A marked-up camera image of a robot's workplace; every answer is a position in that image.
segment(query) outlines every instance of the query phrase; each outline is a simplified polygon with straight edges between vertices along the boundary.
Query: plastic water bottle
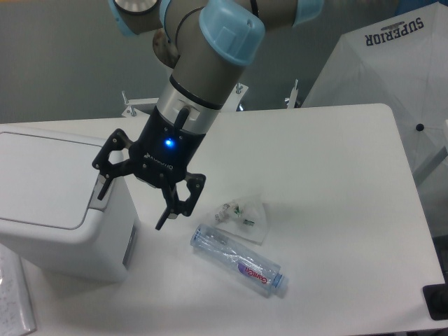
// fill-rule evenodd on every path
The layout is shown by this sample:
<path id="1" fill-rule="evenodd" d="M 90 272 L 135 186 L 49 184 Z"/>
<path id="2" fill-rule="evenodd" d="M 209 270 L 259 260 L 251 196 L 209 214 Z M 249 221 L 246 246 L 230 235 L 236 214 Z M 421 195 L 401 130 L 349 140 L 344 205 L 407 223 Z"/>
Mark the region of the plastic water bottle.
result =
<path id="1" fill-rule="evenodd" d="M 258 255 L 244 245 L 201 224 L 191 238 L 191 246 L 200 249 L 227 268 L 249 278 L 268 293 L 283 293 L 288 279 L 280 274 L 280 266 Z"/>

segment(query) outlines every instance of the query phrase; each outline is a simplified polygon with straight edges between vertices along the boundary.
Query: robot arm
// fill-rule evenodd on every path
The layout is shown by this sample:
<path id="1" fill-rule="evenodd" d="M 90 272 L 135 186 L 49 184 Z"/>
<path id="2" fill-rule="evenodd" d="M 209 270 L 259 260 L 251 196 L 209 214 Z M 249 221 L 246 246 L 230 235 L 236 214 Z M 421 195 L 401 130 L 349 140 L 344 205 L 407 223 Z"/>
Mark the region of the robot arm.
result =
<path id="1" fill-rule="evenodd" d="M 129 174 L 162 189 L 167 203 L 156 225 L 189 216 L 205 176 L 187 172 L 220 109 L 252 63 L 266 29 L 295 26 L 317 16 L 323 0 L 109 0 L 122 32 L 140 34 L 164 27 L 181 55 L 169 83 L 140 137 L 131 141 L 117 129 L 92 163 L 106 179 Z M 129 159 L 109 162 L 112 151 L 128 149 Z M 176 184 L 186 180 L 190 196 L 181 201 Z"/>

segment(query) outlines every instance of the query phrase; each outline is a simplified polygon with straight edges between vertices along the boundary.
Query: blue led light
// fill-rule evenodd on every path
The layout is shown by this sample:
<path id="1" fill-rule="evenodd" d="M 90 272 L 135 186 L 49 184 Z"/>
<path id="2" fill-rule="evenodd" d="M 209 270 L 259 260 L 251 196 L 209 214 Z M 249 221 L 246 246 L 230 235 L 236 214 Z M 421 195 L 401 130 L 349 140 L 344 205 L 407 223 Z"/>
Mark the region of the blue led light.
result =
<path id="1" fill-rule="evenodd" d="M 173 148 L 174 147 L 174 141 L 172 139 L 165 140 L 165 146 L 168 147 L 168 148 Z"/>

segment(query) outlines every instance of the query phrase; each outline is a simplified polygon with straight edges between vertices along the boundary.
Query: bottle label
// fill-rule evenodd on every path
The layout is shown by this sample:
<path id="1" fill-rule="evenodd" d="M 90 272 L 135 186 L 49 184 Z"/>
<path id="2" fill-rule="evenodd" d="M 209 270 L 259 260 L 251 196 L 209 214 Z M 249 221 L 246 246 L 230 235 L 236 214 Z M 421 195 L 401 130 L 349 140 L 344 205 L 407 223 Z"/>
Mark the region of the bottle label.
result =
<path id="1" fill-rule="evenodd" d="M 259 280 L 262 284 L 266 284 L 267 283 L 267 279 L 257 273 L 256 271 L 254 271 L 253 269 L 250 269 L 249 267 L 241 264 L 240 262 L 238 262 L 238 270 L 245 275 L 248 278 L 256 278 L 257 280 Z"/>

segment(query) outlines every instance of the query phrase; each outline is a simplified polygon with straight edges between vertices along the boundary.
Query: gray floor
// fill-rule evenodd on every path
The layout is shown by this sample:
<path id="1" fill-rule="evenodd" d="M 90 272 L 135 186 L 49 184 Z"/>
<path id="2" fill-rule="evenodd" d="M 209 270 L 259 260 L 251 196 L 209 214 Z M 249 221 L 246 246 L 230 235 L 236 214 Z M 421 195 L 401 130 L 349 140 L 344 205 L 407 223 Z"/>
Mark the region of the gray floor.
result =
<path id="1" fill-rule="evenodd" d="M 246 109 L 284 107 L 295 78 L 305 98 L 341 34 L 397 3 L 327 0 L 315 21 L 269 33 L 241 78 Z M 0 123 L 117 117 L 121 90 L 158 97 L 167 75 L 151 43 L 121 36 L 106 0 L 0 1 Z"/>

